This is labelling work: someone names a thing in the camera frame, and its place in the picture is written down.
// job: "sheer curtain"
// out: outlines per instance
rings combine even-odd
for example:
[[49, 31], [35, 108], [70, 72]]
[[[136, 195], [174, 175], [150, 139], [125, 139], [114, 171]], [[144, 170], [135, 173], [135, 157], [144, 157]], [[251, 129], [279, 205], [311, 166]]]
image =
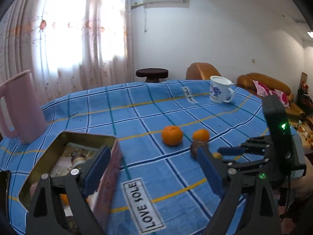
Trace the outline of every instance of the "sheer curtain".
[[27, 69], [41, 104], [132, 82], [130, 0], [15, 0], [0, 23], [0, 80]]

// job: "pink cushion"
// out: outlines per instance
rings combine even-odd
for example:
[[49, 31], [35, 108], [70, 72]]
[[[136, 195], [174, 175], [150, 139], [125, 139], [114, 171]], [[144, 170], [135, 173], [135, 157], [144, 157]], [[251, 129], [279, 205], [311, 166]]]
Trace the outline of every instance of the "pink cushion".
[[289, 108], [288, 98], [284, 92], [275, 89], [275, 90], [270, 90], [270, 93], [271, 95], [276, 95], [284, 107]]
[[266, 85], [264, 85], [258, 81], [255, 81], [255, 80], [253, 81], [253, 83], [256, 87], [256, 94], [257, 95], [262, 96], [262, 97], [270, 95], [270, 90]]
[[259, 96], [265, 97], [268, 95], [275, 95], [277, 98], [280, 100], [280, 102], [283, 104], [284, 107], [289, 108], [289, 103], [288, 103], [288, 98], [287, 95], [280, 91], [280, 90], [270, 90], [267, 86], [264, 84], [258, 82], [258, 81], [253, 81], [255, 87], [256, 87], [256, 93]]

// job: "orange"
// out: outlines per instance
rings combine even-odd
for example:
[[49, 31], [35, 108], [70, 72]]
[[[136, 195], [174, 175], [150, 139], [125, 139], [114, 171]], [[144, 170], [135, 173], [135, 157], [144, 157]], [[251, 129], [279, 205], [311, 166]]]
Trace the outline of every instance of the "orange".
[[166, 126], [162, 131], [162, 140], [169, 146], [176, 146], [182, 142], [183, 132], [176, 125]]
[[69, 206], [68, 198], [66, 194], [60, 194], [63, 206]]
[[206, 129], [200, 129], [193, 133], [192, 139], [207, 143], [210, 139], [210, 133]]
[[222, 159], [223, 158], [223, 156], [220, 153], [213, 153], [212, 155], [215, 159]]

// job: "blue gripper pad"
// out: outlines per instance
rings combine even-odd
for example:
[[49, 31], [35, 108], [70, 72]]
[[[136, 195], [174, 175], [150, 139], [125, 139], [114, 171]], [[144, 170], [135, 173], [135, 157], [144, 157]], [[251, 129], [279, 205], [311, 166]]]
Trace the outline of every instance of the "blue gripper pad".
[[244, 147], [220, 147], [218, 152], [221, 155], [242, 155], [246, 149]]
[[83, 196], [85, 196], [85, 198], [87, 198], [88, 195], [93, 194], [94, 191], [98, 188], [99, 181], [105, 169], [109, 165], [110, 160], [111, 160], [110, 148], [105, 147], [105, 149], [101, 151], [100, 155], [98, 156], [93, 166], [89, 170], [88, 174], [86, 175], [84, 181], [84, 188], [82, 191], [82, 194]]
[[197, 149], [197, 160], [200, 164], [200, 167], [209, 182], [209, 185], [214, 194], [223, 198], [225, 191], [223, 190], [223, 182], [221, 176], [218, 174], [217, 170], [214, 168], [209, 158], [205, 154], [204, 148], [200, 147]]

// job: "pitcher handle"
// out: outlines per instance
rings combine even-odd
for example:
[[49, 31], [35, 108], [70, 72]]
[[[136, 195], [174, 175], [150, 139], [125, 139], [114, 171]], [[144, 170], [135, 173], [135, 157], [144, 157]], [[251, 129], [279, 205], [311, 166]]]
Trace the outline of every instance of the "pitcher handle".
[[[0, 87], [0, 99], [5, 96], [6, 91], [7, 91], [7, 85], [3, 85], [2, 87]], [[8, 138], [15, 138], [15, 137], [18, 136], [18, 131], [16, 129], [11, 131], [7, 127], [7, 123], [6, 123], [5, 119], [4, 119], [4, 115], [3, 115], [1, 107], [0, 107], [0, 125], [1, 125], [1, 128], [3, 129], [3, 131], [5, 133], [6, 137], [8, 137]]]
[[231, 88], [228, 88], [228, 90], [230, 91], [230, 98], [229, 100], [225, 100], [224, 102], [229, 103], [232, 101], [233, 97], [234, 97], [234, 90], [232, 90]]

